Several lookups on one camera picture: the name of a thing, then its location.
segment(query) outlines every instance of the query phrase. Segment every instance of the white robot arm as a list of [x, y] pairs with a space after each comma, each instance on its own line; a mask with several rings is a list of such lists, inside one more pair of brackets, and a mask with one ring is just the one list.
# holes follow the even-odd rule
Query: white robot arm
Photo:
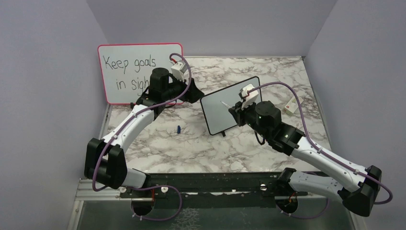
[[127, 168], [124, 153], [140, 132], [151, 124], [165, 109], [165, 104], [174, 99], [194, 103], [204, 96], [190, 76], [188, 83], [183, 80], [186, 71], [185, 62], [177, 62], [172, 68], [174, 74], [167, 69], [156, 68], [150, 76], [150, 85], [138, 98], [136, 105], [128, 117], [111, 133], [101, 140], [93, 138], [89, 141], [86, 152], [85, 176], [93, 179], [93, 189], [96, 181], [105, 187], [118, 188], [131, 186], [141, 188], [148, 175], [135, 169]]
[[[265, 85], [271, 84], [285, 85], [294, 93], [293, 89], [282, 82]], [[258, 96], [258, 88], [252, 85], [244, 87], [240, 92], [242, 101], [228, 109], [236, 123], [239, 126], [248, 124], [273, 149], [301, 159], [329, 176], [314, 176], [286, 168], [278, 179], [281, 187], [292, 192], [311, 192], [342, 200], [343, 205], [350, 211], [369, 216], [382, 185], [382, 171], [375, 166], [365, 168], [354, 164], [324, 149], [311, 140], [305, 126], [307, 135], [282, 122], [281, 111], [274, 104], [269, 101], [258, 104], [254, 102]], [[386, 203], [392, 199], [391, 193], [389, 194]]]

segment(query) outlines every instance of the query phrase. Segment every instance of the white marker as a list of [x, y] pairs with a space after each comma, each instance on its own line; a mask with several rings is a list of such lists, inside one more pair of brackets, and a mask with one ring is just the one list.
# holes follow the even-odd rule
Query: white marker
[[227, 105], [225, 102], [220, 101], [225, 107], [227, 107], [228, 109], [231, 108], [231, 106]]

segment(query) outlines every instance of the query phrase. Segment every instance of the lavender wall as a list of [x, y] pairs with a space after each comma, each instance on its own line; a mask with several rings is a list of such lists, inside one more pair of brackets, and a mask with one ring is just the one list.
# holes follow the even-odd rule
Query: lavender wall
[[304, 56], [336, 1], [87, 0], [109, 43], [180, 42], [188, 56]]
[[381, 168], [394, 193], [366, 218], [371, 230], [406, 225], [405, 12], [404, 0], [338, 0], [305, 59], [332, 149]]
[[85, 1], [2, 1], [0, 229], [65, 229], [105, 109]]

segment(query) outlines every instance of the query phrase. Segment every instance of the cable clip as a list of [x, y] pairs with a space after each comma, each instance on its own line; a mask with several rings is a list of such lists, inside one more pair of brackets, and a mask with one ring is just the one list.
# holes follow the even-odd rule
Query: cable clip
[[317, 150], [317, 153], [320, 153], [321, 151], [323, 151], [323, 146], [320, 146], [320, 148]]

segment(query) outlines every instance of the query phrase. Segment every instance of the marble tabletop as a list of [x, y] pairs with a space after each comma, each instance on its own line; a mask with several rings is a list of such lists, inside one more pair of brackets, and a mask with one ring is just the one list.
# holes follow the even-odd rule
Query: marble tabletop
[[[311, 138], [330, 149], [318, 106], [301, 57], [269, 58], [187, 58], [197, 87], [205, 94], [258, 76], [261, 84], [282, 81], [304, 99], [302, 106]], [[262, 88], [262, 99], [279, 109], [292, 98], [281, 85]], [[112, 131], [131, 112], [129, 106], [115, 105], [109, 121]], [[282, 112], [282, 120], [303, 130], [299, 111], [293, 116]], [[286, 167], [301, 171], [318, 171], [312, 165], [259, 145], [254, 131], [234, 127], [211, 136], [200, 102], [165, 109], [145, 128], [125, 154], [127, 166], [146, 173], [225, 173], [274, 172]]]

